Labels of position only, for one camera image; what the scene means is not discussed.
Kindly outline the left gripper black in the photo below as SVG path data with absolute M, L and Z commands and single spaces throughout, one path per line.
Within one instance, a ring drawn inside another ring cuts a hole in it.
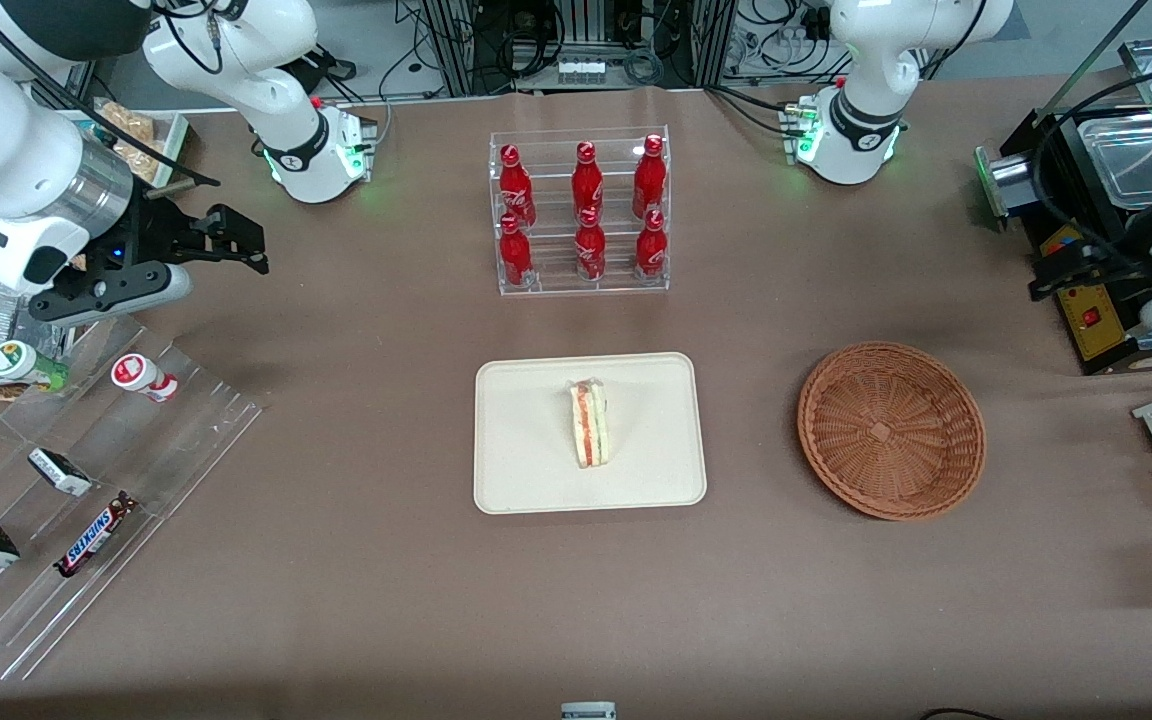
M 1137 283 L 1152 288 L 1152 234 L 1121 234 L 1087 240 L 1079 232 L 1053 234 L 1053 251 L 1036 255 L 1030 263 L 1030 301 L 1048 300 L 1053 293 L 1098 285 Z

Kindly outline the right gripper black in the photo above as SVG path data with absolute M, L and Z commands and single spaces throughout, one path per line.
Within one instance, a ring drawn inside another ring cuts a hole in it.
M 218 250 L 202 250 L 200 233 L 192 227 L 195 219 L 170 199 L 134 195 L 122 220 L 123 266 L 147 262 L 242 263 L 259 274 L 270 273 L 268 256 L 264 252 L 232 252 L 264 251 L 265 236 L 260 223 L 228 205 L 212 205 L 198 219 L 198 232 Z

